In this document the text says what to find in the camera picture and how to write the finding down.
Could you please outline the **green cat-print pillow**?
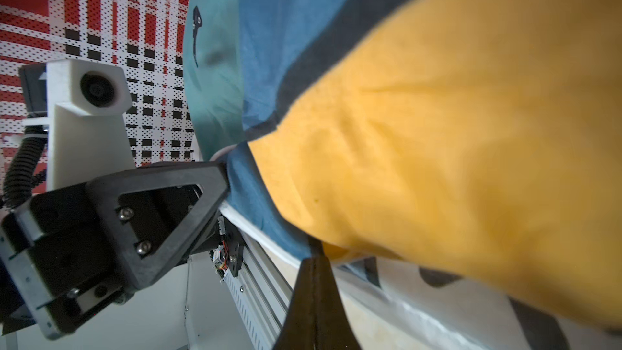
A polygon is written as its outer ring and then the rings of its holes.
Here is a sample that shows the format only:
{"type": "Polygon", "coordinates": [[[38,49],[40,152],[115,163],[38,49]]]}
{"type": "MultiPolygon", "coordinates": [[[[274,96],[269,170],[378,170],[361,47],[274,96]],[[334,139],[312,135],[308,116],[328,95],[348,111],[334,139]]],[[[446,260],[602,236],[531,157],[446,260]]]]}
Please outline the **green cat-print pillow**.
{"type": "Polygon", "coordinates": [[[183,78],[199,151],[210,160],[244,140],[238,0],[189,0],[183,78]]]}

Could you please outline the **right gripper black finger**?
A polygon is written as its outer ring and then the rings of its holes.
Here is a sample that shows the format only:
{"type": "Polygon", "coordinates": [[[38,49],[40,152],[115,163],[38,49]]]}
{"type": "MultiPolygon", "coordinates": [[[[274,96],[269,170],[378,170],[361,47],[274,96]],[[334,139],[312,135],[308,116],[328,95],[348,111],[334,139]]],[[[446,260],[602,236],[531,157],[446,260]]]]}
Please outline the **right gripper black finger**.
{"type": "Polygon", "coordinates": [[[292,299],[274,349],[359,349],[343,308],[330,261],[301,262],[292,299]]]}

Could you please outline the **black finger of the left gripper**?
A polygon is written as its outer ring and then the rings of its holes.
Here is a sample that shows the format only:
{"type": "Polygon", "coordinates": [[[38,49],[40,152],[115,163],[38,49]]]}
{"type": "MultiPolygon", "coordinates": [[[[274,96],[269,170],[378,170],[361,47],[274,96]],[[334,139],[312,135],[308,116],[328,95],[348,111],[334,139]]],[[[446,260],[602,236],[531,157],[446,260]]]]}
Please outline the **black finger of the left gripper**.
{"type": "Polygon", "coordinates": [[[125,290],[154,285],[212,228],[229,192],[221,163],[163,162],[85,186],[115,254],[125,290]]]}

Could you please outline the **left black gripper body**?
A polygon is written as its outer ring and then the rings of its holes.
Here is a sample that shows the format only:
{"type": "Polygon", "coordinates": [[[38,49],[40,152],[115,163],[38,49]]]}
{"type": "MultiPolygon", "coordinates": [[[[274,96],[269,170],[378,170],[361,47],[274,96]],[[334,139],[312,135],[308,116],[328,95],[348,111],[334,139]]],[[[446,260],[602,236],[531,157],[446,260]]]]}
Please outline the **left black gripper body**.
{"type": "Polygon", "coordinates": [[[128,301],[120,228],[126,195],[97,181],[28,198],[1,221],[3,321],[58,340],[128,301]]]}

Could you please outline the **blue cartoon-print pillow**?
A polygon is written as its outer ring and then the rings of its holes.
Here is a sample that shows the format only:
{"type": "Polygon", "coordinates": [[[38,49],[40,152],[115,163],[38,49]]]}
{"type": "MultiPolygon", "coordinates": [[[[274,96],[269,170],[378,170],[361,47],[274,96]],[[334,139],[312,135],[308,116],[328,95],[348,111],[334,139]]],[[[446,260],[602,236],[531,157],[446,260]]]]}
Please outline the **blue cartoon-print pillow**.
{"type": "Polygon", "coordinates": [[[279,220],[485,348],[621,346],[621,0],[238,0],[279,220]]]}

